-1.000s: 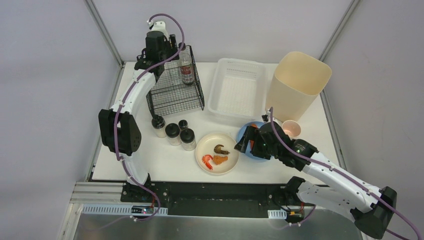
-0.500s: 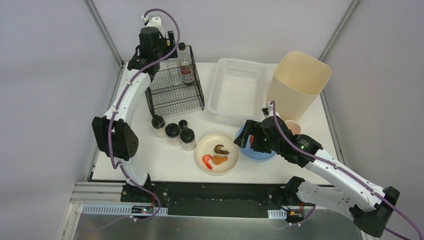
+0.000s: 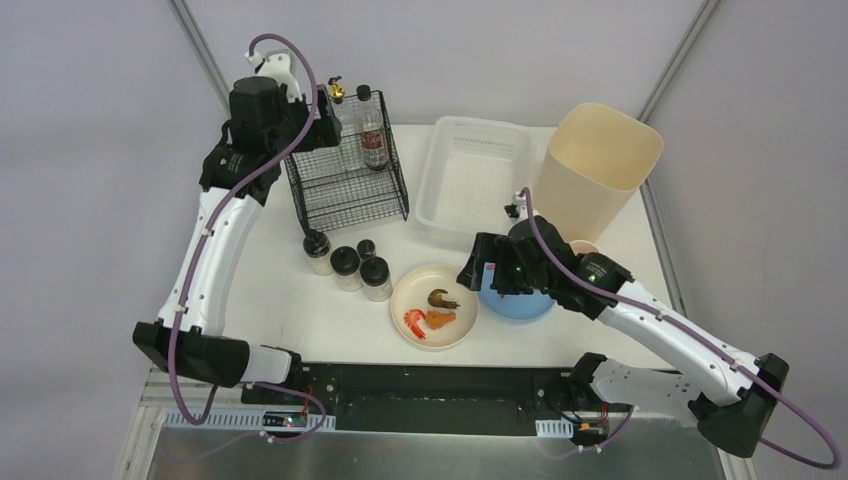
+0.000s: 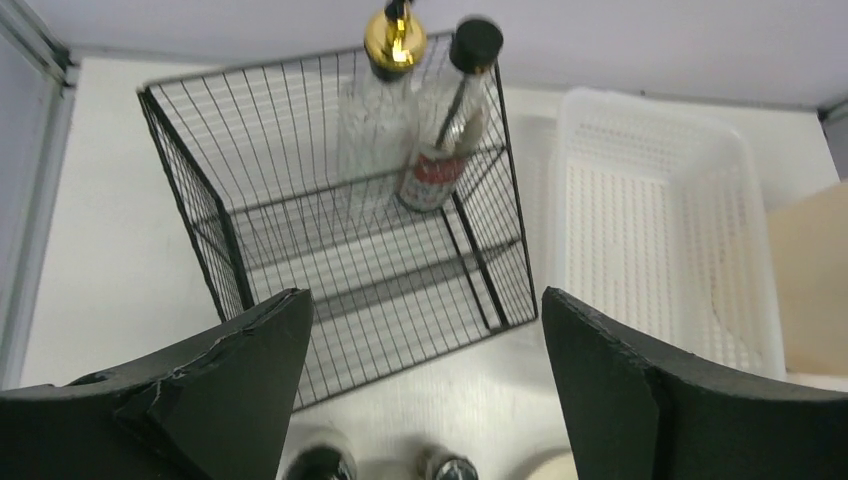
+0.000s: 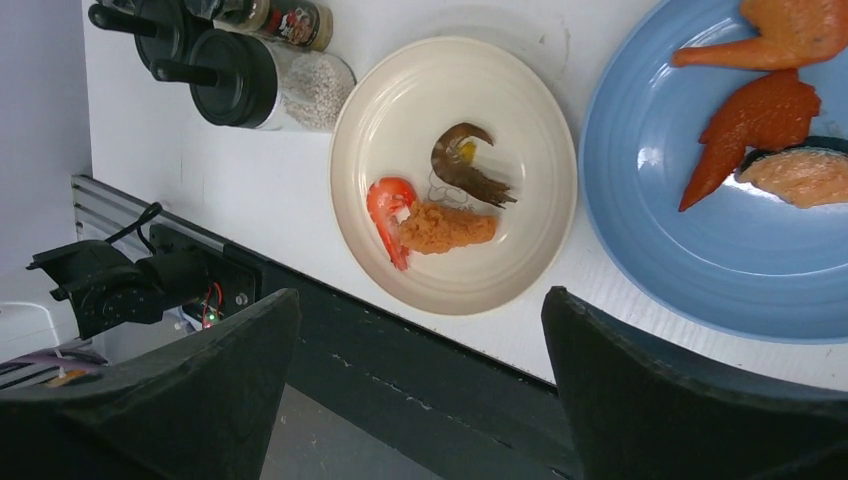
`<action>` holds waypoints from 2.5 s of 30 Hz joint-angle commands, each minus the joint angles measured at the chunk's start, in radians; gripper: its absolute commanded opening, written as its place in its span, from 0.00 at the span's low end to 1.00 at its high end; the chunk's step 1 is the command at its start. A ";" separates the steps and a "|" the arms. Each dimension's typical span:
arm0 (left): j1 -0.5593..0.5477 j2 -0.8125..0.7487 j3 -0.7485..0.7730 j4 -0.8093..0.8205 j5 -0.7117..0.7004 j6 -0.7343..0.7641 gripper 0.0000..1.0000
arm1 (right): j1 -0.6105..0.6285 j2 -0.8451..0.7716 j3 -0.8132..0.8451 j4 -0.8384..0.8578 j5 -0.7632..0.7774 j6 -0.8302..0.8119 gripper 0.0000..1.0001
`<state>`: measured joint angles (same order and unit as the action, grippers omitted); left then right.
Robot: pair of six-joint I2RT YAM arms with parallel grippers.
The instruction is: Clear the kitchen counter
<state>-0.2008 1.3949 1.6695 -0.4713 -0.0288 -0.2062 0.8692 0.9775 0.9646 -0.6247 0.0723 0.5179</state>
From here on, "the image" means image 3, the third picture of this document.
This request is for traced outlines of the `clear bottle gold spout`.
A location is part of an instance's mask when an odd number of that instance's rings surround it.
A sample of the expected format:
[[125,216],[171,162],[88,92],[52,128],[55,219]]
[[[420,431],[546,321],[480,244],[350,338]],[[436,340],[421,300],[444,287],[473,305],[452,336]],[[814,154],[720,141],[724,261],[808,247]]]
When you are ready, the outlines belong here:
[[345,100],[346,90],[341,84],[341,76],[333,76],[328,79],[328,92],[333,102],[335,115],[342,124],[341,142],[338,146],[340,160],[345,171],[354,170],[356,167],[356,154],[351,135],[355,132],[353,113],[349,103]]

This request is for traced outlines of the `dark sauce bottle red label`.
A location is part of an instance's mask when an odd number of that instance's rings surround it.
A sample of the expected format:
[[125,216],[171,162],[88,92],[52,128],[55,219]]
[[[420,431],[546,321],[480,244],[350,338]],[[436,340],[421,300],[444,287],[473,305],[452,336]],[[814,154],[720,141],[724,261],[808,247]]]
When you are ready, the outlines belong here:
[[357,87],[356,95],[357,131],[360,134],[364,163],[370,170],[383,171],[388,167],[389,154],[378,95],[366,84]]

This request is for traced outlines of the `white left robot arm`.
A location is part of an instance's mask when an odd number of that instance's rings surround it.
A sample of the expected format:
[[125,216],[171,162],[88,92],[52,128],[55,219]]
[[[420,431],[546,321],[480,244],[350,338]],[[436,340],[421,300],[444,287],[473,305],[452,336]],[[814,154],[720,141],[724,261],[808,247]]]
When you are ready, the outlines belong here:
[[325,87],[317,88],[315,116],[308,116],[291,52],[254,53],[247,60],[255,73],[235,82],[230,117],[203,161],[198,214],[177,280],[156,320],[137,323],[132,335],[162,371],[226,388],[282,383],[293,362],[286,350],[224,334],[239,258],[281,175],[278,164],[263,167],[292,141],[305,152],[340,140]]

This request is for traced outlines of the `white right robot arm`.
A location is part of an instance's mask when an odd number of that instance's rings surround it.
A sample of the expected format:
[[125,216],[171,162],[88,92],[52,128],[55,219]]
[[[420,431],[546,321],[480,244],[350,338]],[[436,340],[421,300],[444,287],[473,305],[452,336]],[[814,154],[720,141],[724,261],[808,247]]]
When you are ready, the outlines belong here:
[[715,447],[750,458],[777,404],[787,363],[756,357],[669,309],[629,270],[599,252],[576,253],[556,228],[524,207],[506,206],[506,235],[480,232],[457,283],[504,295],[541,293],[611,327],[672,366],[670,373],[585,353],[569,381],[605,403],[634,405],[694,427]]

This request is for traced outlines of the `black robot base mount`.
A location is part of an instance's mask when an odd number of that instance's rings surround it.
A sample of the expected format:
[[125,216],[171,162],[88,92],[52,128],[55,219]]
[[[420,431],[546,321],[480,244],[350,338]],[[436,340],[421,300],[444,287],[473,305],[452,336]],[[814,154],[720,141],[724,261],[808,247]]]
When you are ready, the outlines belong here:
[[595,422],[606,408],[570,368],[295,365],[281,384],[245,387],[247,405],[291,406],[344,432],[529,437],[548,420]]

